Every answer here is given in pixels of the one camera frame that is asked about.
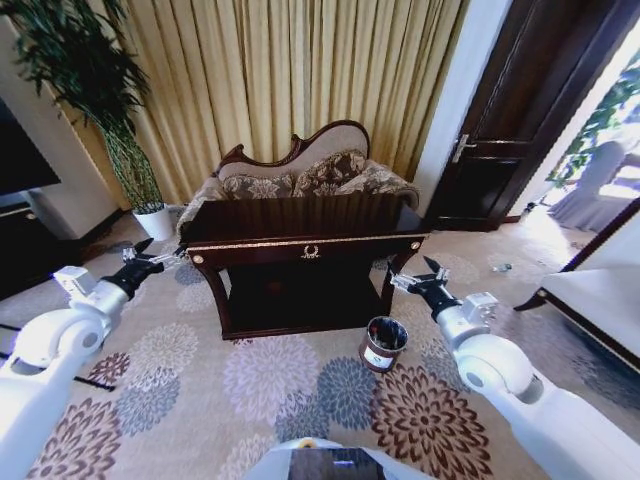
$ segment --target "green leaves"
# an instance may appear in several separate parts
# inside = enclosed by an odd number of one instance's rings
[[[640,66],[637,65],[638,62],[640,62],[640,50],[636,52],[627,68],[620,74],[618,81],[607,92],[576,138],[573,139],[563,159],[547,177],[547,180],[553,180],[558,188],[564,186],[581,167],[587,164],[595,150],[598,132],[617,126],[615,114],[618,109],[624,106],[624,103],[632,96],[640,93]],[[570,159],[565,163],[567,156],[570,156]]]
[[[67,102],[85,123],[97,124],[134,211],[151,213],[161,208],[162,197],[129,116],[142,106],[147,77],[117,41],[126,12],[119,0],[103,1],[107,16],[97,15],[86,0],[0,0],[0,15],[18,29],[21,76],[38,95],[49,83],[57,103]]]
[[[118,46],[125,11],[117,0],[104,2],[98,16],[86,0],[1,0],[0,14],[16,24],[18,63],[38,95],[48,82],[58,101],[66,101],[97,123],[133,123],[142,106],[147,79],[133,57]],[[112,29],[116,37],[108,36]]]

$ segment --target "dark wooden console table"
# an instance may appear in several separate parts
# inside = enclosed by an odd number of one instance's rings
[[[390,272],[379,297],[373,260],[401,269],[426,235],[394,195],[205,202],[182,236],[218,306],[225,340],[365,326],[388,314]],[[220,271],[227,269],[227,297]]]

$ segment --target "television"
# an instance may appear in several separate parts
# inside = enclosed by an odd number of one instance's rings
[[[0,195],[60,183],[5,103],[0,99]]]

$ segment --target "floral patterned carpet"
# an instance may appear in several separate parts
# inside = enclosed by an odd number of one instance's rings
[[[451,268],[459,297],[493,293],[501,302],[494,332],[640,440],[637,374],[553,309],[511,309],[576,253],[572,242],[589,237],[530,217],[491,233],[434,233],[420,253]],[[143,238],[123,218],[87,252],[87,267],[96,277],[114,272],[121,249]],[[507,262],[511,271],[491,270]],[[404,271],[425,270],[416,255]],[[371,277],[379,287],[383,271]],[[47,282],[0,302],[0,322],[22,325],[65,302]],[[392,315],[410,339],[385,375],[359,360],[364,329],[223,342],[209,287],[191,265],[177,265],[143,285],[83,372],[115,391],[74,383],[29,478],[238,479],[271,446],[310,435],[383,450],[441,479],[546,478],[506,421],[462,384],[422,300],[396,292]]]

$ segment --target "dark wooden door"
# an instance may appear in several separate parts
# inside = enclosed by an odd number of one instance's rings
[[[426,215],[494,230],[640,14],[638,0],[514,0]]]

